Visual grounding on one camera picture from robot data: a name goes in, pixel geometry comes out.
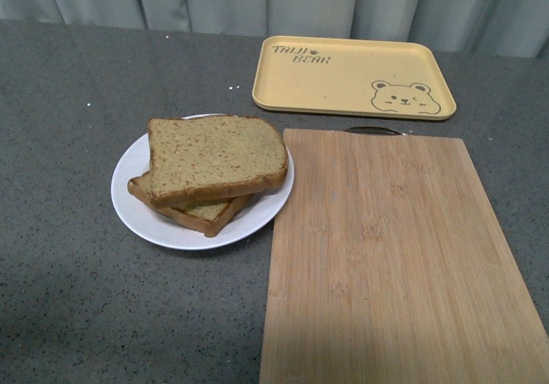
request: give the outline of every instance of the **yellow tray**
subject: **yellow tray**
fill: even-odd
[[[386,41],[265,39],[252,97],[271,111],[425,120],[455,112],[431,50]]]

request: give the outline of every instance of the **cutting board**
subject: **cutting board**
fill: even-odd
[[[462,140],[284,140],[262,384],[549,382],[549,338]]]

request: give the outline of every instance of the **sandwich bread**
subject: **sandwich bread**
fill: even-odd
[[[196,201],[175,207],[154,208],[151,204],[150,174],[131,178],[128,191],[139,201],[168,218],[174,219],[183,227],[199,231],[205,237],[215,237],[226,224],[246,205],[252,195],[213,200]]]
[[[248,195],[286,179],[282,136],[259,117],[151,118],[148,141],[154,208]]]

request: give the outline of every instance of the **bread crust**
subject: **bread crust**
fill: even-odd
[[[185,228],[194,231],[199,231],[205,237],[215,237],[231,219],[244,208],[248,203],[252,194],[234,197],[225,203],[223,209],[217,214],[214,219],[207,219],[197,213],[193,213],[193,209],[185,209],[182,207],[153,207],[149,193],[141,186],[141,180],[148,172],[140,177],[133,177],[128,181],[128,192],[135,198],[152,208],[156,213],[160,213],[169,219],[173,219],[178,224]]]
[[[202,119],[209,118],[209,117],[235,117],[235,116],[207,116],[207,117],[203,117]],[[245,180],[223,182],[222,178],[220,178],[219,183],[210,184],[207,186],[201,186],[201,185],[193,186],[191,184],[191,185],[184,186],[179,190],[173,190],[169,193],[161,193],[159,191],[155,191],[154,182],[153,182],[152,184],[153,187],[151,189],[151,194],[150,194],[150,202],[154,208],[172,207],[172,206],[177,206],[177,204],[182,204],[185,202],[233,198],[241,195],[258,193],[258,192],[264,191],[265,189],[279,188],[285,182],[287,172],[288,172],[289,161],[288,161],[286,145],[284,144],[281,134],[272,124],[268,123],[267,121],[259,117],[245,116],[245,117],[239,117],[239,118],[259,120],[262,123],[265,123],[265,125],[269,126],[274,131],[274,134],[272,134],[274,138],[274,142],[270,142],[269,145],[280,146],[280,148],[283,148],[284,158],[281,162],[280,168],[274,172],[258,173],[253,177],[248,177]],[[152,118],[148,122],[149,143],[151,143],[150,145],[150,148],[151,148],[150,170],[151,171],[157,168],[157,165],[155,164],[157,154],[155,153],[156,149],[154,148],[154,145],[153,145],[155,132],[154,132],[154,128],[151,126],[152,120],[158,120],[158,119]],[[191,122],[193,120],[197,120],[197,118],[191,119],[191,120],[182,120],[180,118],[167,118],[165,120],[184,123],[184,122]]]

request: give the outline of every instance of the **white plate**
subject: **white plate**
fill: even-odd
[[[171,249],[213,249],[235,243],[266,225],[281,210],[292,191],[293,159],[288,152],[288,173],[282,187],[251,197],[246,207],[216,237],[208,238],[156,213],[128,192],[128,181],[148,170],[148,157],[148,136],[145,134],[118,161],[112,174],[112,204],[118,217],[135,234]]]

